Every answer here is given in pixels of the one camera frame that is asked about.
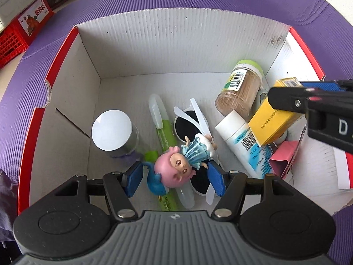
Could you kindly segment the pink head doll figurine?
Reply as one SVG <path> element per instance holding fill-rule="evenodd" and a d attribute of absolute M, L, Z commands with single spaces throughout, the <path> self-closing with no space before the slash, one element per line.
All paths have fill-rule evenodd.
<path fill-rule="evenodd" d="M 157 196 L 164 196 L 171 188 L 183 186 L 197 171 L 181 154 L 181 146 L 169 147 L 154 163 L 145 161 L 143 165 L 148 168 L 148 188 Z"/>

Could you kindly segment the yellow small carton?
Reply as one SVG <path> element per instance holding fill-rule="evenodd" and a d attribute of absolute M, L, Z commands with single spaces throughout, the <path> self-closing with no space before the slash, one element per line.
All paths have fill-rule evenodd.
<path fill-rule="evenodd" d="M 257 144 L 262 147 L 281 137 L 302 115 L 296 112 L 275 110 L 269 104 L 268 93 L 248 125 Z"/>

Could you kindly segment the white blue tube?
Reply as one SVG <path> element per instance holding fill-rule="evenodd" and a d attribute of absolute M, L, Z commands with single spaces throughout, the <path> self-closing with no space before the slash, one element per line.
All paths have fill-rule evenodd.
<path fill-rule="evenodd" d="M 235 110 L 231 111 L 215 130 L 241 162 L 252 178 L 263 179 L 274 171 L 269 163 L 273 152 L 269 145 L 259 146 L 248 123 Z"/>

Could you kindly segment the silver cap small jar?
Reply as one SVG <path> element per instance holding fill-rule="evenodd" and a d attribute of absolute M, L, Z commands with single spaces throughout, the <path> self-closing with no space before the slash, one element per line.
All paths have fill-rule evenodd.
<path fill-rule="evenodd" d="M 136 127 L 120 110 L 108 110 L 93 122 L 91 136 L 94 145 L 112 158 L 132 154 L 139 143 Z"/>

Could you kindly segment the purple foam mat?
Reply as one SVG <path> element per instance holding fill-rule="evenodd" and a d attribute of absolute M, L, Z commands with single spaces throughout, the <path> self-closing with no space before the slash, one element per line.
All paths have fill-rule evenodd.
<path fill-rule="evenodd" d="M 44 79 L 76 23 L 154 8 L 213 8 L 292 26 L 328 78 L 352 77 L 352 0 L 80 0 L 60 10 L 20 61 L 1 100 L 1 168 L 16 177 L 32 112 L 47 96 Z"/>

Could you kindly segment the green lid toothpick jar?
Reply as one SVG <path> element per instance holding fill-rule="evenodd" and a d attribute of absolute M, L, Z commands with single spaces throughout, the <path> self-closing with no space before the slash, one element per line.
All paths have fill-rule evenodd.
<path fill-rule="evenodd" d="M 255 61 L 248 59 L 238 61 L 215 100 L 218 112 L 227 116 L 235 110 L 247 120 L 251 115 L 252 104 L 261 88 L 263 77 L 263 69 Z"/>

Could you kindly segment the red white cardboard box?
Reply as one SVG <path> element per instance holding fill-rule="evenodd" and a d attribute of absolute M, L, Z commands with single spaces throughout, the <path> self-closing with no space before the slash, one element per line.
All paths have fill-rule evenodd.
<path fill-rule="evenodd" d="M 23 147 L 17 209 L 74 175 L 99 178 L 122 160 L 93 143 L 102 112 L 128 114 L 142 142 L 160 148 L 148 108 L 161 97 L 173 108 L 197 103 L 210 127 L 221 120 L 215 99 L 236 63 L 256 61 L 263 87 L 281 78 L 320 81 L 319 66 L 298 30 L 267 18 L 206 8 L 162 8 L 75 22 L 36 54 L 44 99 L 36 103 Z"/>

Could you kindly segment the red plastic crate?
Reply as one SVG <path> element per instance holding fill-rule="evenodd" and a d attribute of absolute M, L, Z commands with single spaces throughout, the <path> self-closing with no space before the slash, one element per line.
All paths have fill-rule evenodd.
<path fill-rule="evenodd" d="M 1 68 L 28 49 L 53 15 L 46 0 L 36 0 L 9 23 L 1 32 Z"/>

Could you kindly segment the white frame sunglasses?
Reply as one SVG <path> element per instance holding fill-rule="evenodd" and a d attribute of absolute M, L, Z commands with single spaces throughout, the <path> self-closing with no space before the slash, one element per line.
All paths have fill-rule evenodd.
<path fill-rule="evenodd" d="M 173 122 L 174 132 L 182 142 L 181 154 L 188 164 L 195 170 L 208 168 L 210 160 L 219 162 L 217 146 L 213 141 L 209 125 L 194 98 L 190 99 L 190 106 L 181 110 L 173 108 L 176 118 Z"/>

